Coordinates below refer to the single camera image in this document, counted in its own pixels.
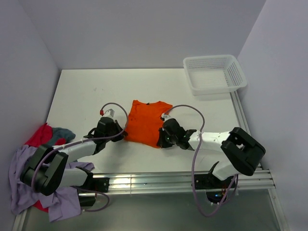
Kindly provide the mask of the orange t shirt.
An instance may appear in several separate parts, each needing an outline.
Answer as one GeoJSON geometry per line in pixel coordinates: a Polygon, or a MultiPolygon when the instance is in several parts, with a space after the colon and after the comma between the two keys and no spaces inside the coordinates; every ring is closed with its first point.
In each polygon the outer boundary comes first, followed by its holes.
{"type": "Polygon", "coordinates": [[[159,129],[163,124],[160,117],[172,107],[173,105],[162,101],[142,103],[138,100],[133,100],[128,115],[126,128],[128,135],[125,140],[158,148],[159,129]]]}

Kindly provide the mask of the white perforated plastic basket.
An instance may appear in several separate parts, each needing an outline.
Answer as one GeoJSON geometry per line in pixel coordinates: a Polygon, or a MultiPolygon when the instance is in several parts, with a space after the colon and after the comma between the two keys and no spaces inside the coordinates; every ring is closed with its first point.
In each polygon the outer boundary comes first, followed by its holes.
{"type": "Polygon", "coordinates": [[[187,57],[183,68],[194,96],[231,93],[247,86],[243,70],[233,55],[187,57]]]}

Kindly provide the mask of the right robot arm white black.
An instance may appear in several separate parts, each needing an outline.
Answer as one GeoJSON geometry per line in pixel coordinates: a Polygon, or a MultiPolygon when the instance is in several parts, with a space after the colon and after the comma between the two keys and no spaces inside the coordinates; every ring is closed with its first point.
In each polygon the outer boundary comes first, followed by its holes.
{"type": "Polygon", "coordinates": [[[211,150],[225,154],[227,161],[218,161],[210,169],[208,182],[220,187],[233,175],[252,176],[266,153],[265,148],[240,127],[227,132],[200,132],[185,130],[176,119],[162,117],[157,146],[170,148],[174,145],[183,150],[211,150]]]}

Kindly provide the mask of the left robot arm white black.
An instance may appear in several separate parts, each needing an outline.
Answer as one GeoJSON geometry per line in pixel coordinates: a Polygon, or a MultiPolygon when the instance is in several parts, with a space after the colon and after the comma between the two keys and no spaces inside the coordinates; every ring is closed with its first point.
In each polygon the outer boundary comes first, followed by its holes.
{"type": "Polygon", "coordinates": [[[25,164],[20,181],[45,196],[61,187],[92,192],[96,185],[93,173],[85,167],[68,165],[85,156],[95,155],[108,142],[117,142],[126,136],[127,132],[117,120],[103,116],[97,126],[80,141],[60,146],[41,145],[25,164]]]}

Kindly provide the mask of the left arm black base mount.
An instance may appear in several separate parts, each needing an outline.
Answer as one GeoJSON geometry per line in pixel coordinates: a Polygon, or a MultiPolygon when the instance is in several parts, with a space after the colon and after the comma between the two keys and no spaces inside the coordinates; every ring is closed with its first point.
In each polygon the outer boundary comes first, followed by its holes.
{"type": "Polygon", "coordinates": [[[108,207],[110,203],[110,198],[106,194],[109,189],[110,178],[92,178],[82,186],[77,186],[77,193],[93,193],[93,196],[80,196],[78,195],[80,207],[86,212],[98,212],[108,207]],[[106,203],[104,206],[96,209],[91,209],[97,202],[97,197],[103,196],[106,198],[106,203]]]}

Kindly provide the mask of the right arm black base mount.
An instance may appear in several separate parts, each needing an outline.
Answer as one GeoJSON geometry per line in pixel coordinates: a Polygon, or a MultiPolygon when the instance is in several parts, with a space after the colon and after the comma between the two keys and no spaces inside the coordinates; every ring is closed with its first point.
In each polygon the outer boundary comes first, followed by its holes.
{"type": "Polygon", "coordinates": [[[220,181],[212,174],[195,174],[194,182],[196,190],[210,190],[206,192],[206,197],[209,202],[218,204],[226,194],[226,189],[230,185],[233,177],[228,177],[226,180],[220,181]]]}

